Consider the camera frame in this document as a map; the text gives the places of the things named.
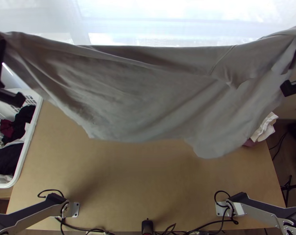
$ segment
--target black cable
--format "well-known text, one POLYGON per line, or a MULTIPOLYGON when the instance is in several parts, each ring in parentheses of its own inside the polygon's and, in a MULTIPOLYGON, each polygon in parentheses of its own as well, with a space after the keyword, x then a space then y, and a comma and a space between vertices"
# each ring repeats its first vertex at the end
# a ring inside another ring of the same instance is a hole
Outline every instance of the black cable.
POLYGON ((61 196, 64 197, 63 193, 60 190, 57 190, 57 189, 46 189, 46 190, 43 190, 40 193, 38 193, 37 197, 39 197, 39 198, 46 198, 46 196, 41 196, 41 194, 44 193, 44 192, 50 192, 50 191, 59 192, 59 194, 61 194, 61 196))
POLYGON ((283 140, 284 140, 284 138, 287 136, 287 134, 283 137, 283 139, 282 139, 282 141, 280 142, 280 145, 279 145, 279 147, 278 147, 278 150, 277 150, 277 152, 275 153, 275 155, 274 155, 274 157, 272 158, 272 161, 275 159, 275 157, 278 155, 278 153, 279 153, 279 151, 280 151, 280 148, 281 148, 281 146, 282 146, 282 142, 283 142, 283 140))
POLYGON ((229 208, 226 209, 226 210, 224 211, 223 218, 222 218, 222 223, 221 223, 221 227, 220 227, 219 230, 218 230, 217 232, 215 232, 214 234, 218 234, 220 231, 222 231, 222 229, 223 229, 223 225, 224 225, 224 220, 225 220, 225 215, 226 215, 227 210, 229 210, 229 208))
POLYGON ((84 232, 97 232, 97 233, 106 233, 106 234, 109 234, 109 235, 115 235, 113 234, 112 232, 108 232, 108 231, 105 231, 103 229, 100 229, 100 228, 92 228, 92 229, 88 229, 88 228, 79 228, 79 227, 75 227, 73 225, 70 225, 70 224, 67 224, 65 222, 65 219, 63 220, 60 220, 58 218, 55 218, 59 223, 61 223, 62 225, 68 227, 68 228, 71 228, 71 229, 74 229, 74 230, 77 230, 77 231, 84 231, 84 232))
POLYGON ((273 148, 276 148, 279 144, 281 145, 281 142, 284 140, 284 138, 286 137, 286 135, 288 134, 288 132, 289 132, 289 131, 286 131, 286 132, 281 136, 281 138, 279 139, 278 143, 277 143, 275 146, 269 148, 269 150, 272 150, 273 148))
POLYGON ((233 219, 233 216, 234 216, 234 207, 233 207, 233 205, 232 205, 232 204, 229 204, 230 207, 229 207, 229 206, 222 206, 222 205, 220 205, 220 204, 217 202, 217 200, 216 200, 216 196, 217 196, 218 193, 225 193, 228 197, 230 197, 230 195, 229 195, 228 192, 223 191, 223 190, 219 190, 219 191, 217 191, 217 192, 214 194, 214 201, 215 201, 215 203, 216 203, 218 206, 220 206, 220 207, 227 208, 227 209, 225 209, 225 211, 224 211, 224 214, 223 214, 222 220, 220 220, 220 221, 213 221, 213 222, 210 222, 210 223, 204 224, 204 225, 202 225, 202 226, 200 226, 200 227, 198 227, 198 228, 196 228, 196 229, 194 229, 194 230, 191 230, 191 231, 186 232, 184 235, 189 235, 190 233, 193 233, 193 232, 199 231, 199 230, 203 229, 204 227, 207 227, 207 226, 209 226, 209 225, 211 225, 211 224, 222 223, 222 224, 221 224, 221 227, 220 227, 220 229, 219 229, 219 231, 218 231, 217 233, 211 233, 211 234, 216 235, 216 234, 218 234, 218 233, 222 230, 223 225, 224 225, 224 222, 233 222, 235 225, 239 224, 238 221, 236 221, 236 220, 233 219), (232 209, 232 215, 231 215, 230 219, 225 220, 226 212, 227 212, 227 210, 230 210, 230 209, 232 209))
POLYGON ((176 223, 168 226, 165 231, 162 233, 162 235, 169 235, 173 233, 174 228, 176 227, 176 223))
POLYGON ((61 231, 61 234, 62 234, 62 235, 65 235, 64 232, 63 232, 63 228, 62 228, 63 220, 64 220, 64 219, 62 219, 62 221, 61 221, 61 223, 60 223, 60 231, 61 231))
POLYGON ((287 134, 288 134, 288 131, 285 132, 285 133, 280 137, 278 143, 277 143, 275 146, 269 148, 269 150, 272 150, 273 148, 276 148, 276 147, 280 144, 280 142, 284 139, 284 137, 285 137, 287 134))
POLYGON ((225 193, 225 194, 227 194, 228 197, 230 197, 230 195, 229 195, 228 192, 226 192, 226 191, 224 191, 224 190, 219 190, 219 191, 217 191, 217 192, 214 194, 214 201, 215 201, 215 203, 216 203, 218 206, 220 206, 220 207, 224 207, 224 208, 228 207, 228 206, 222 206, 222 205, 220 205, 220 204, 217 203, 217 201, 216 201, 216 196, 217 196, 219 193, 225 193))

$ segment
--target metal stand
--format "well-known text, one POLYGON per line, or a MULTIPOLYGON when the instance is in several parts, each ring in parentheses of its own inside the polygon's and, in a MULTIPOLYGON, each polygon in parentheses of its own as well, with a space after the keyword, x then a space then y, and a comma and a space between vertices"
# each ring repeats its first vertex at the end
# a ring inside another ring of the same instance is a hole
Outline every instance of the metal stand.
POLYGON ((289 176, 289 180, 287 181, 287 183, 284 184, 284 186, 281 186, 280 189, 282 190, 282 195, 283 195, 283 200, 285 201, 285 205, 287 207, 288 205, 288 199, 289 199, 289 192, 296 188, 296 184, 291 185, 291 179, 292 179, 292 175, 289 176))

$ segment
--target silver metal bracket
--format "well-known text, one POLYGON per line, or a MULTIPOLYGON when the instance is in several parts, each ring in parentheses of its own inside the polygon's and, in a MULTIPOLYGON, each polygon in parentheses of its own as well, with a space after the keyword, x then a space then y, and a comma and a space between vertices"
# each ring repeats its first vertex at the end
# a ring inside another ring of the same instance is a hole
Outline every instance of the silver metal bracket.
POLYGON ((79 214, 79 202, 69 202, 66 203, 61 211, 61 216, 57 216, 58 218, 68 218, 74 217, 76 218, 79 214))
MULTIPOLYGON (((220 204, 221 206, 229 206, 228 202, 223 201, 223 202, 217 202, 218 204, 220 204)), ((233 214, 233 210, 232 209, 228 209, 227 207, 221 207, 219 205, 217 205, 215 203, 215 210, 216 210, 216 215, 217 216, 223 216, 225 210, 227 210, 225 217, 231 217, 233 214)))

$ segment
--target floor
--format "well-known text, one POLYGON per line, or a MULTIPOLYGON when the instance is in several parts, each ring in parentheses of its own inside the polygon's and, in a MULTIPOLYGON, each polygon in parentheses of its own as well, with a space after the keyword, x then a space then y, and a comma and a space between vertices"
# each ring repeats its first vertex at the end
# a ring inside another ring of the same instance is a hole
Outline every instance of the floor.
MULTIPOLYGON (((279 121, 275 124, 276 132, 267 139, 267 144, 272 147, 278 143, 280 137, 286 132, 288 121, 279 121)), ((275 155, 278 147, 271 150, 272 157, 275 155)), ((284 185, 292 175, 292 184, 296 184, 296 141, 292 136, 287 135, 283 141, 281 149, 274 160, 274 166, 278 176, 280 185, 284 185)), ((292 190, 289 195, 288 206, 296 206, 296 189, 292 190)), ((281 232, 276 228, 266 229, 268 235, 281 235, 281 232)), ((227 230, 224 231, 228 235, 266 235, 264 229, 253 230, 227 230)), ((83 235, 84 232, 67 231, 67 235, 83 235)), ((19 235, 60 235, 60 231, 38 231, 24 230, 19 235)), ((116 235, 140 235, 141 233, 116 233, 116 235)))

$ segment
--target white cloth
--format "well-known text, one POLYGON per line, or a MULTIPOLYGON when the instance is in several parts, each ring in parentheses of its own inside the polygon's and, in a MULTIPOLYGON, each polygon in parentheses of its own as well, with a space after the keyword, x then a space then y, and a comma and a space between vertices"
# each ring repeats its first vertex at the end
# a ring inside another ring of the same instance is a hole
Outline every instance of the white cloth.
POLYGON ((0 183, 5 184, 12 180, 12 175, 1 175, 0 174, 0 183))
POLYGON ((89 137, 180 138, 212 158, 241 146, 279 105, 296 27, 221 47, 76 46, 17 32, 0 39, 4 62, 89 137))
POLYGON ((269 115, 262 121, 260 127, 253 133, 251 140, 253 142, 261 142, 269 137, 271 134, 275 133, 273 124, 275 123, 278 116, 273 112, 270 112, 269 115))

